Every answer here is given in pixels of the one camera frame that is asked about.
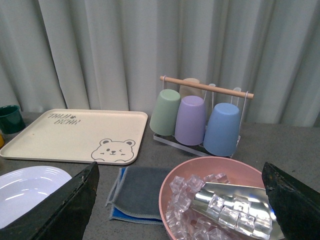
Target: metal ice scoop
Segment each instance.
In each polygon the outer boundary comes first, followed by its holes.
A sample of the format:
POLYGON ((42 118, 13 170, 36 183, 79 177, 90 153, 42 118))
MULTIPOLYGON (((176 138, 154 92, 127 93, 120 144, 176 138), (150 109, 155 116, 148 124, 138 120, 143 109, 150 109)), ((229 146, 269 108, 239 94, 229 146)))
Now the metal ice scoop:
MULTIPOLYGON (((221 224, 218 221, 217 216, 214 216, 210 211, 207 211, 209 203, 211 202, 214 195, 223 198, 223 206, 230 209, 233 209, 235 204, 234 196, 239 196, 240 198, 247 199, 248 201, 250 201, 250 207, 248 208, 247 212, 248 215, 254 217, 266 217, 272 220, 272 231, 270 233, 269 239, 280 240, 284 238, 274 211, 269 204, 269 199, 265 189, 252 186, 206 182, 201 190, 195 195, 190 207, 196 212, 210 218, 221 227, 226 228, 224 224, 221 224)), ((231 232, 237 233, 238 235, 240 234, 240 236, 244 239, 263 239, 254 235, 245 235, 229 227, 227 228, 231 232)))

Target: table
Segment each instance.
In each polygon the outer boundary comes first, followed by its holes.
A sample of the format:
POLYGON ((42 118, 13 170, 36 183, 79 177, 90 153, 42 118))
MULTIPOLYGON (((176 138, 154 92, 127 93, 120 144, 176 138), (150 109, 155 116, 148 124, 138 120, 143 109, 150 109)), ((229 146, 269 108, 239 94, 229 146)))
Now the table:
MULTIPOLYGON (((29 125, 41 113, 23 112, 29 125)), ((149 121, 143 134, 140 150, 132 166, 171 167, 199 156, 153 140, 149 121)), ((16 134, 3 135, 9 142, 16 134)), ((262 171, 265 162, 271 162, 309 187, 320 192, 320 128, 294 127, 283 124, 243 123, 241 139, 233 159, 262 171)), ((85 163, 9 160, 0 157, 0 175, 31 166, 54 166, 72 177, 83 170, 85 163)), ((168 240, 161 225, 146 225, 109 220, 110 205, 106 199, 121 166, 99 165, 100 179, 97 196, 83 240, 168 240)))

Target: cloth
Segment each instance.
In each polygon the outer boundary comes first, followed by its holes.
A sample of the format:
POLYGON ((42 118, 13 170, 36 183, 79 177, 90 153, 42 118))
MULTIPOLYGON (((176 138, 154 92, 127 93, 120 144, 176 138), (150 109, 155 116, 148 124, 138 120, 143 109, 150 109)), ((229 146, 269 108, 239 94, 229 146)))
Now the cloth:
POLYGON ((128 166, 119 174, 106 200, 111 204, 109 219, 162 225, 159 211, 160 188, 171 168, 128 166))

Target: pink bowl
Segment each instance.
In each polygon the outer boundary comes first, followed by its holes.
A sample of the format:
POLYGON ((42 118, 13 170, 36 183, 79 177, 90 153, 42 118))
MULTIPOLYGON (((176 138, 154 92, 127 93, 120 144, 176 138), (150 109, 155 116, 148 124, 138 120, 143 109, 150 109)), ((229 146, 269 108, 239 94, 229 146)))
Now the pink bowl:
POLYGON ((175 176, 189 178, 192 174, 203 178, 210 174, 225 173, 231 184, 265 188, 261 172, 243 162, 218 156, 198 157, 176 166, 164 179, 159 194, 159 210, 165 230, 171 240, 176 238, 166 223, 166 210, 172 191, 169 183, 175 176))

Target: cartoon bear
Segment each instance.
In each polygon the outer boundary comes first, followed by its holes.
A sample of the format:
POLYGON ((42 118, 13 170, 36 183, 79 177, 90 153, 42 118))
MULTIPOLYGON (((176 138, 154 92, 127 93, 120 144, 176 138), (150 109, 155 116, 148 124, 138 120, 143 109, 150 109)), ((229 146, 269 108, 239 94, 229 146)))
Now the cartoon bear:
POLYGON ((136 144, 133 140, 112 141, 109 138, 102 139, 100 146, 92 152, 91 157, 94 160, 107 162, 127 162, 134 157, 132 147, 136 144))

